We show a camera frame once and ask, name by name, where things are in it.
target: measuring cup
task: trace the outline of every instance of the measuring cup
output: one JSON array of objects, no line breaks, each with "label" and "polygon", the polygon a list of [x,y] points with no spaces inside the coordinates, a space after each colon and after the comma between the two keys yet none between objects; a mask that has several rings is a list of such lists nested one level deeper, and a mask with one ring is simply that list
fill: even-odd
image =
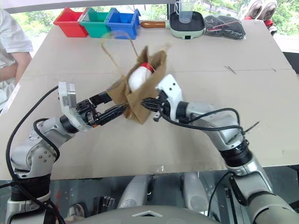
[{"label": "measuring cup", "polygon": [[175,11],[178,14],[178,20],[181,23],[191,22],[194,3],[195,3],[195,0],[179,0],[179,1],[176,1]]}]

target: table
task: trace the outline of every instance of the table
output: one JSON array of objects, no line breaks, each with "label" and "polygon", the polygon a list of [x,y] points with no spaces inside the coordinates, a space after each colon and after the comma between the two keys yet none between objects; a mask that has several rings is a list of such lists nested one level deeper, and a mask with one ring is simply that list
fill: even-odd
[{"label": "table", "polygon": [[[179,83],[185,101],[233,107],[244,128],[260,121],[247,139],[263,166],[298,164],[299,79],[261,21],[244,21],[243,26],[247,34],[242,41],[205,35],[184,41],[170,30],[140,28],[134,45],[138,52],[149,45],[152,53],[171,46],[167,73]],[[129,41],[106,40],[105,46],[124,72],[134,65]],[[10,179],[4,154],[12,130],[46,91],[58,81],[73,82],[79,102],[104,91],[119,76],[100,39],[67,38],[54,26],[21,79],[9,111],[0,116],[0,179]],[[34,120],[61,115],[54,92],[24,122],[13,146],[27,137]],[[78,133],[60,152],[52,179],[225,169],[204,133],[151,117],[144,125],[118,117]]]}]

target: brown paper bag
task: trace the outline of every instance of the brown paper bag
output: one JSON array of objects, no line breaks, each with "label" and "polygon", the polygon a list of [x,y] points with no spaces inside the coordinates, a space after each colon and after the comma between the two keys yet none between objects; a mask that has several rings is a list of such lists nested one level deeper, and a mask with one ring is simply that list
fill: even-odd
[{"label": "brown paper bag", "polygon": [[[152,76],[136,91],[131,92],[128,86],[128,78],[142,63],[148,62],[154,68]],[[144,98],[155,98],[158,94],[155,87],[165,76],[166,71],[166,53],[161,50],[152,56],[148,56],[148,47],[146,46],[141,55],[137,58],[136,65],[126,76],[122,76],[114,83],[107,93],[116,104],[128,104],[124,115],[128,119],[135,120],[143,124],[148,118],[150,111],[145,109],[141,102]]]}]

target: white bottle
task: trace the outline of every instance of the white bottle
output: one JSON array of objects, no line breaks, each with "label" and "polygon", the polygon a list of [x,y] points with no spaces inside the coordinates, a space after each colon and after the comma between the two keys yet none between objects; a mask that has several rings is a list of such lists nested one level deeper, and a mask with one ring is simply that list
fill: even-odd
[{"label": "white bottle", "polygon": [[132,92],[139,89],[154,72],[153,67],[148,63],[142,63],[129,77],[128,84]]}]

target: person's arm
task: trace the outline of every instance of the person's arm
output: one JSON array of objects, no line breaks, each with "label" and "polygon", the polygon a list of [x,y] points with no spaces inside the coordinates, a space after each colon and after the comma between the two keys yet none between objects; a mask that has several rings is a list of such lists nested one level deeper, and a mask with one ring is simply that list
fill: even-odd
[{"label": "person's arm", "polygon": [[25,69],[32,60],[29,52],[13,52],[11,55],[17,62],[17,70],[15,74],[15,83],[18,83],[20,78],[23,76]]},{"label": "person's arm", "polygon": [[10,66],[0,69],[0,82],[5,81],[9,78],[15,77],[18,69],[18,64],[14,63]]}]

